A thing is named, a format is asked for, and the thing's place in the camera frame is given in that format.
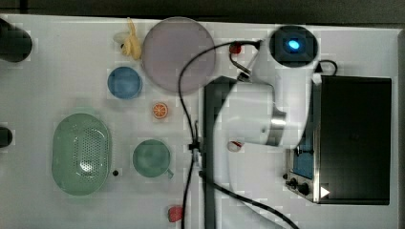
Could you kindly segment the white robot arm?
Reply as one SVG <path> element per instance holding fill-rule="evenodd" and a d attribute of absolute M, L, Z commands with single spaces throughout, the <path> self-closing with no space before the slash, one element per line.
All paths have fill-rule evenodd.
<path fill-rule="evenodd" d="M 275 229 L 258 204 L 225 188 L 230 182 L 227 144 L 295 148 L 309 119 L 319 56 L 317 37 L 284 25 L 259 43 L 249 82 L 220 76 L 203 88 L 202 180 L 204 229 Z"/>

